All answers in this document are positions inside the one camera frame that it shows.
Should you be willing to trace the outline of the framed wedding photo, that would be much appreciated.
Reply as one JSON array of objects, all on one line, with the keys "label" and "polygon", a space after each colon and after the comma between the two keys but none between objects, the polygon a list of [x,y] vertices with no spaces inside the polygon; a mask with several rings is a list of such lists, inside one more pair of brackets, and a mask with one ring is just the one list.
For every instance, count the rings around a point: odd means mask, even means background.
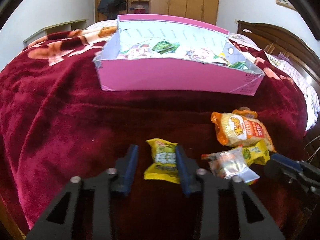
[{"label": "framed wedding photo", "polygon": [[296,8],[290,3],[289,0],[276,0],[276,4],[296,11]]}]

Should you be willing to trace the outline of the wooden headboard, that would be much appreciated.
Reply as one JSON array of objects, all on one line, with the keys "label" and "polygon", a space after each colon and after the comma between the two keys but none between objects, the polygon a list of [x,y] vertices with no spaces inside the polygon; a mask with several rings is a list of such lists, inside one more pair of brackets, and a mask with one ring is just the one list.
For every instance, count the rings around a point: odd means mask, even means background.
[{"label": "wooden headboard", "polygon": [[276,25],[245,21],[238,21],[237,33],[250,38],[268,54],[283,54],[319,93],[319,57],[301,38]]}]

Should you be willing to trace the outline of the low beige shelf unit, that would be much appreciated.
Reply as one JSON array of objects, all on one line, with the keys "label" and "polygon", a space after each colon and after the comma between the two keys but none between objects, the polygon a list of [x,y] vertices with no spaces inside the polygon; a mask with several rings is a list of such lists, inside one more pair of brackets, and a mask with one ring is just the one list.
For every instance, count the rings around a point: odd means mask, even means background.
[{"label": "low beige shelf unit", "polygon": [[35,40],[52,33],[59,33],[63,31],[72,31],[76,29],[86,29],[86,28],[87,28],[87,19],[81,19],[76,21],[69,21],[69,22],[58,23],[55,25],[50,25],[30,35],[28,38],[26,38],[23,41],[23,45],[24,47],[26,47],[32,42],[34,42]]}]

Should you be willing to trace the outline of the rainbow edged clear snack bag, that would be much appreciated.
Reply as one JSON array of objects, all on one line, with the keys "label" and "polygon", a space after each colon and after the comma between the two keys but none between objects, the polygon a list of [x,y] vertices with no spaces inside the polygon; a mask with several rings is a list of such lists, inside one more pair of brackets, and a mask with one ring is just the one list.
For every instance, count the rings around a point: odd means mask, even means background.
[{"label": "rainbow edged clear snack bag", "polygon": [[247,165],[242,153],[242,146],[223,152],[203,154],[201,159],[209,161],[212,174],[223,179],[238,176],[247,185],[252,185],[260,178]]}]

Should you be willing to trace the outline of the pink jelly pouch large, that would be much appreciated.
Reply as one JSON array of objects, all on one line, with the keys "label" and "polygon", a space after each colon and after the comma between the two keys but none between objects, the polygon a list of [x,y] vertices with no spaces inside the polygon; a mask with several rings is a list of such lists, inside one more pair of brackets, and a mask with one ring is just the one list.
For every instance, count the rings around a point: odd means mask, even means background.
[{"label": "pink jelly pouch large", "polygon": [[148,44],[136,44],[129,50],[120,52],[117,56],[119,60],[149,59],[159,57],[159,53],[154,52]]}]

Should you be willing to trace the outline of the yellow small candy packet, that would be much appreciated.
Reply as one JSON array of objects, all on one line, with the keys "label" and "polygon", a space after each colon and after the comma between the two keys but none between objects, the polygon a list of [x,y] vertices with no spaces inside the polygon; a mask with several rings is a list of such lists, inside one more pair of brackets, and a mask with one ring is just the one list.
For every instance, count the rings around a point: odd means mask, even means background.
[{"label": "yellow small candy packet", "polygon": [[145,180],[164,180],[179,184],[176,164],[176,147],[178,143],[154,138],[146,141],[151,147],[153,164],[144,172]]}]

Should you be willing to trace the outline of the red floral blanket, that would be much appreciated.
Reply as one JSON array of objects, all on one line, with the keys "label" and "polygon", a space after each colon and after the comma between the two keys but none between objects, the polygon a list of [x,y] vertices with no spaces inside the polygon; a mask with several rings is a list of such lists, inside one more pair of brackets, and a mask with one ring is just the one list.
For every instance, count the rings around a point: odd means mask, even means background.
[{"label": "red floral blanket", "polygon": [[145,180],[147,140],[176,142],[195,160],[221,151],[213,112],[258,113],[276,150],[303,160],[306,103],[299,88],[256,53],[265,71],[254,96],[201,91],[100,88],[93,57],[106,31],[52,34],[23,49],[1,72],[1,198],[28,233],[72,176],[97,176],[139,147],[132,190],[111,200],[116,239],[195,239],[201,206],[180,185]]}]

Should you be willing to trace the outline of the green pea snack packet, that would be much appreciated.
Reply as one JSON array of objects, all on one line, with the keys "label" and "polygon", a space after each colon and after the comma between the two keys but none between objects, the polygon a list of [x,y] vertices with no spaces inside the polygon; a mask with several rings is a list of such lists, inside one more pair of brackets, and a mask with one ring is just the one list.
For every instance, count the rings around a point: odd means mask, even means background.
[{"label": "green pea snack packet", "polygon": [[242,70],[242,71],[249,70],[249,68],[246,66],[245,61],[238,61],[236,63],[230,64],[229,68],[238,69],[238,70]]}]

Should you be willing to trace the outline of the pink cardboard box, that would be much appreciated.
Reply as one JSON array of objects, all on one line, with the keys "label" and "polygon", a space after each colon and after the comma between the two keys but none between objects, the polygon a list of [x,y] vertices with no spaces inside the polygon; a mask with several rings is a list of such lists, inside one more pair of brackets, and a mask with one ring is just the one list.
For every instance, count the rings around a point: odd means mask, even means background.
[{"label": "pink cardboard box", "polygon": [[[94,58],[100,87],[105,91],[194,90],[253,96],[264,72],[243,55],[228,38],[229,32],[189,18],[156,15],[120,15],[116,32]],[[178,42],[175,53],[149,59],[119,60],[120,52],[136,44],[151,48],[159,41]],[[212,50],[227,64],[186,59],[190,49]],[[247,71],[229,68],[245,61]]]}]

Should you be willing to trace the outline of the dark hanging jacket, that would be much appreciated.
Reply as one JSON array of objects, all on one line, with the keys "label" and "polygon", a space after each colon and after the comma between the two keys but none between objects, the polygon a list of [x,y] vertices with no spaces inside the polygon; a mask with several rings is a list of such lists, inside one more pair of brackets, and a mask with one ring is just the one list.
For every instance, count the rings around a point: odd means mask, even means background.
[{"label": "dark hanging jacket", "polygon": [[100,0],[97,11],[108,20],[116,20],[121,11],[125,11],[126,0]]}]

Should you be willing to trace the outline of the orange rice cracker bag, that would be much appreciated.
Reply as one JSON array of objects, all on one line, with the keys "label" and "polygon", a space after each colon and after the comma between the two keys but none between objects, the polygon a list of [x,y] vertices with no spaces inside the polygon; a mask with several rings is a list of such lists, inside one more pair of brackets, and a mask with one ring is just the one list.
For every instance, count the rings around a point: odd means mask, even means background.
[{"label": "orange rice cracker bag", "polygon": [[269,151],[275,151],[272,139],[262,122],[238,113],[211,114],[218,142],[223,146],[250,147],[263,141]]}]

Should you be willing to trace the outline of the pink jelly pouch small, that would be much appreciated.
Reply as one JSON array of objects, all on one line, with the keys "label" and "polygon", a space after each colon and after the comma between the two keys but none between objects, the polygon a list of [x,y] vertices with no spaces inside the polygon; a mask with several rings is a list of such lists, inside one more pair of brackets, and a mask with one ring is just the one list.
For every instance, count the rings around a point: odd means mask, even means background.
[{"label": "pink jelly pouch small", "polygon": [[204,48],[190,49],[186,51],[184,57],[186,59],[190,59],[193,61],[200,61],[204,63],[220,63],[220,64],[228,63],[226,60],[216,55],[212,50],[208,50]]}]

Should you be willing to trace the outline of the red box on shelf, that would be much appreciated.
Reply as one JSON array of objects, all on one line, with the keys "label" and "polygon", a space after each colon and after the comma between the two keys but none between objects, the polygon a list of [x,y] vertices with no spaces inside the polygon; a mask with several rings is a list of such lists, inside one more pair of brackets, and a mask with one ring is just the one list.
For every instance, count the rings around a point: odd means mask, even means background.
[{"label": "red box on shelf", "polygon": [[134,14],[145,14],[146,13],[146,8],[143,7],[142,5],[137,5],[134,7]]}]

